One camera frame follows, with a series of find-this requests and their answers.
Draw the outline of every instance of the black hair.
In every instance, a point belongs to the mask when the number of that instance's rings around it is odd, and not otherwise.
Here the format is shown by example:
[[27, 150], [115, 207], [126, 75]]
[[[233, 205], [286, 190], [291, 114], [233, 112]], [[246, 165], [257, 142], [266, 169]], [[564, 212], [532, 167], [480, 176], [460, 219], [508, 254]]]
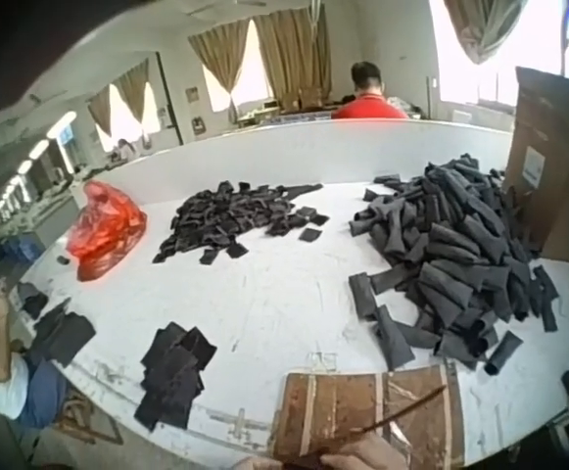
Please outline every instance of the black hair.
[[356, 89], [366, 90], [371, 86], [380, 86], [382, 84], [382, 73], [375, 64], [356, 62], [352, 65], [352, 80]]

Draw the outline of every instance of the cardboard piece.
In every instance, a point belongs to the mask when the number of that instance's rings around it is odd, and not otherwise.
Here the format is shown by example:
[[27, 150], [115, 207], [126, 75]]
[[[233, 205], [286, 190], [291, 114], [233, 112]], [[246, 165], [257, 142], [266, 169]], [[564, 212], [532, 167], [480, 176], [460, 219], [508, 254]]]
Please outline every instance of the cardboard piece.
[[519, 99], [504, 187], [548, 259], [569, 261], [569, 78], [517, 68]]

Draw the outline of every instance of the pile of black fabric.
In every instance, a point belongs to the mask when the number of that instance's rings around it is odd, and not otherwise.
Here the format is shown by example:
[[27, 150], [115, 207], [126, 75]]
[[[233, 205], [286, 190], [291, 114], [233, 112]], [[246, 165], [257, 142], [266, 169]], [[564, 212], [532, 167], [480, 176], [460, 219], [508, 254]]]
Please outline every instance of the pile of black fabric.
[[[290, 213], [295, 198], [321, 189], [321, 184], [304, 186], [259, 186], [252, 190], [249, 183], [239, 183], [239, 190], [229, 181], [222, 181], [216, 192], [202, 191], [191, 196], [176, 211], [170, 223], [171, 235], [162, 242], [153, 263], [164, 262], [175, 253], [186, 253], [207, 247], [201, 264], [212, 264], [221, 250], [234, 259], [248, 250], [236, 237], [256, 227], [268, 227], [267, 234], [284, 236], [293, 228], [309, 222], [323, 225], [328, 217], [313, 208], [301, 208]], [[301, 240], [313, 242], [320, 231], [306, 229]]]
[[158, 330], [142, 358], [145, 397], [134, 417], [150, 431], [160, 421], [186, 429], [193, 400], [204, 390], [200, 377], [216, 353], [201, 331], [186, 331], [176, 323]]
[[[551, 301], [558, 293], [542, 267], [531, 276], [528, 263], [539, 256], [519, 223], [514, 192], [501, 190], [503, 175], [483, 174], [468, 154], [447, 164], [429, 164], [423, 176], [402, 182], [398, 175], [375, 183], [395, 190], [366, 190], [366, 210], [350, 222], [353, 236], [369, 233], [392, 268], [350, 277], [361, 319], [377, 321], [376, 333], [390, 370], [414, 359], [411, 347], [433, 349], [474, 369], [486, 361], [495, 375], [520, 346], [508, 332], [498, 343], [495, 323], [530, 310], [556, 331]], [[405, 292], [419, 308], [414, 326], [394, 321], [375, 295]]]
[[67, 313], [70, 301], [63, 300], [40, 318], [34, 325], [36, 336], [29, 348], [32, 355], [55, 359], [64, 367], [96, 334], [88, 318]]

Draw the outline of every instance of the desk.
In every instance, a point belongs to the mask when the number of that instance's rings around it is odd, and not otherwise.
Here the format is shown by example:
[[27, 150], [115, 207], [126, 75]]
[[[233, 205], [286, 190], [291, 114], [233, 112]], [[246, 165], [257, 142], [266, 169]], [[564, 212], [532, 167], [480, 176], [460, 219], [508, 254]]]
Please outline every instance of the desk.
[[[179, 201], [144, 206], [149, 219], [143, 239], [98, 281], [78, 283], [74, 262], [56, 262], [66, 244], [58, 240], [24, 281], [50, 296], [47, 309], [72, 297], [71, 309], [97, 331], [65, 375], [122, 425], [182, 457], [228, 467], [266, 452], [286, 374], [386, 370], [368, 327], [356, 319], [348, 287], [351, 274], [388, 266], [366, 236], [349, 234], [348, 220], [366, 207], [365, 187], [382, 191], [363, 183], [329, 184], [296, 201], [331, 217], [315, 243], [302, 243], [295, 233], [271, 238], [254, 230], [241, 237], [246, 256], [221, 254], [212, 266], [199, 264], [201, 251], [151, 264]], [[559, 331], [545, 333], [534, 317], [502, 324], [501, 335], [509, 328], [524, 345], [497, 377], [457, 365], [466, 464], [518, 442], [567, 406], [560, 376], [569, 367], [569, 263], [543, 264], [561, 295], [554, 304]], [[20, 304], [16, 294], [13, 302]], [[385, 293], [377, 302], [397, 320], [414, 322], [416, 308], [403, 294]], [[149, 433], [133, 418], [144, 395], [140, 359], [156, 330], [171, 321], [198, 326], [218, 351], [202, 374], [206, 389], [193, 404], [188, 430], [159, 424]], [[33, 332], [26, 317], [24, 325]], [[317, 353], [333, 361], [316, 360]], [[429, 351], [415, 353], [406, 368], [438, 361]], [[232, 433], [235, 426], [242, 432]]]

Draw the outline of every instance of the curtain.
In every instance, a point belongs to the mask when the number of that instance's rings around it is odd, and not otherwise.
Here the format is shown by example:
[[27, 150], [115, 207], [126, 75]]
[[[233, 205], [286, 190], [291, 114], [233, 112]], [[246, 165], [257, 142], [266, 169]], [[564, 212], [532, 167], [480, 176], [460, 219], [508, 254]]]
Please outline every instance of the curtain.
[[445, 0], [458, 41], [474, 64], [490, 59], [515, 28], [527, 0]]
[[212, 72], [223, 89], [230, 95], [229, 119], [237, 120], [236, 106], [232, 100], [232, 90], [241, 72], [249, 20], [222, 24], [201, 34], [188, 38], [188, 42], [202, 61]]
[[332, 70], [324, 8], [315, 38], [306, 8], [262, 15], [254, 21], [266, 76], [282, 107], [291, 111], [300, 96], [305, 105], [326, 98], [332, 88]]
[[88, 111], [97, 125], [106, 134], [112, 135], [110, 127], [110, 86], [93, 96], [88, 104]]
[[136, 120], [142, 124], [145, 116], [145, 85], [149, 81], [149, 60], [121, 75], [115, 85]]

